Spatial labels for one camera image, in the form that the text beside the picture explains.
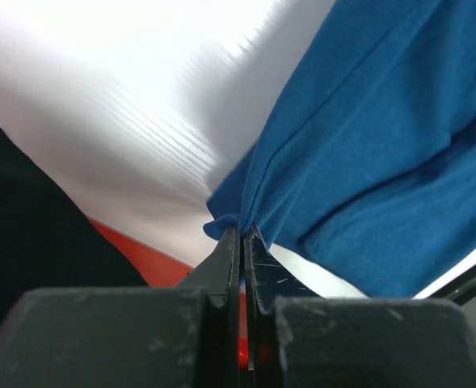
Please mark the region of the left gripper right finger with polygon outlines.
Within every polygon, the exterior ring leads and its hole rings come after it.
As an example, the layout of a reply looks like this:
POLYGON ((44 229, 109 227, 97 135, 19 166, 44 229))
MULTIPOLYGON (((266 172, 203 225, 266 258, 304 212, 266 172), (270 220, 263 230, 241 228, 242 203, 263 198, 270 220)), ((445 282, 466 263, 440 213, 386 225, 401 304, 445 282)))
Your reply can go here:
POLYGON ((444 298, 324 298, 243 239, 257 387, 476 387, 476 335, 444 298))

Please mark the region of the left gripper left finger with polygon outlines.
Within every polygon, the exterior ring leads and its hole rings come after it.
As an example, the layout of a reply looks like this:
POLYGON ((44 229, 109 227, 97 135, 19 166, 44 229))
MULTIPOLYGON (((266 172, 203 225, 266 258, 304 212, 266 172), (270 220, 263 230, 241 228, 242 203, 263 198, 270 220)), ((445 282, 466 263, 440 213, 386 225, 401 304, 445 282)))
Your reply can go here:
POLYGON ((236 387, 239 233, 177 286, 37 289, 0 328, 0 387, 236 387))

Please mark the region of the black t shirt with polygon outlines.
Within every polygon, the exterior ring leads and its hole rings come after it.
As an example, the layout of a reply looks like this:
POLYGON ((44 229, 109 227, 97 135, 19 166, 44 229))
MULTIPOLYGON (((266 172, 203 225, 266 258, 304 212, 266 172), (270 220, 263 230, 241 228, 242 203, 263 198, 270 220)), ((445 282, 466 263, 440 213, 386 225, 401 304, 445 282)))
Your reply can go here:
POLYGON ((28 290, 144 284, 123 254, 0 129, 0 325, 28 290))

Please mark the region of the dark blue t shirt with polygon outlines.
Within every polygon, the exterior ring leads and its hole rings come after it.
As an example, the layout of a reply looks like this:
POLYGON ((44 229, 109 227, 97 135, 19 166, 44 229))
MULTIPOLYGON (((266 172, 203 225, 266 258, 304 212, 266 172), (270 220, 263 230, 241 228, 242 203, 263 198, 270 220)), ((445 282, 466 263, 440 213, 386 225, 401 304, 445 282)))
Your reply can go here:
POLYGON ((337 1, 208 201, 370 297, 476 248, 476 1, 337 1))

